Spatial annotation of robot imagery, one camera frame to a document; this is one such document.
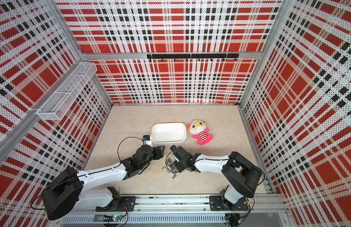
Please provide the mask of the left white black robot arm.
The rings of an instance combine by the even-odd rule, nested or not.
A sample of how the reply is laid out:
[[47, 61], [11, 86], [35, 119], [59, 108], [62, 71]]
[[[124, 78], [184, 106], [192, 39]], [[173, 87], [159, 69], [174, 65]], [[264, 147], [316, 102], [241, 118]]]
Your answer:
[[66, 168], [46, 186], [40, 195], [48, 219], [62, 218], [79, 205], [107, 206], [116, 197], [115, 189], [110, 190], [111, 194], [106, 201], [97, 202], [89, 198], [85, 192], [141, 174], [151, 161], [163, 158], [164, 150], [165, 146], [142, 145], [133, 156], [111, 166], [88, 171], [77, 171], [73, 167]]

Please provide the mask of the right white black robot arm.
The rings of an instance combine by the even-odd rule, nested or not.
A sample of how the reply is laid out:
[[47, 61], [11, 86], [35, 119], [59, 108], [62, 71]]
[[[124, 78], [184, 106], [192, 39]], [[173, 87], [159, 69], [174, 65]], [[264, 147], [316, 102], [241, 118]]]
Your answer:
[[192, 155], [183, 147], [172, 146], [170, 153], [175, 157], [176, 173], [210, 172], [223, 175], [229, 185], [220, 196], [210, 196], [212, 211], [246, 211], [247, 199], [254, 197], [258, 185], [265, 175], [263, 171], [243, 155], [233, 151], [228, 156], [215, 157], [200, 153]]

